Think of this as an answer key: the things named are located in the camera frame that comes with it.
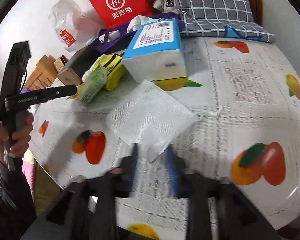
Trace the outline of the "person's left hand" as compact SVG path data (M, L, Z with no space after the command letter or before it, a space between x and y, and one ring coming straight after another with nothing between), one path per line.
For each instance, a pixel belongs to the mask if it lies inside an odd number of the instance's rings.
M30 133L33 130L33 121L34 116L31 113L28 113L24 121L24 126L12 134L12 139L15 143L11 146L10 150L17 158L23 157L29 147L29 142L31 140ZM7 166L7 163L5 161L4 142L9 141L9 138L10 136L7 128L0 124L0 162L5 166Z

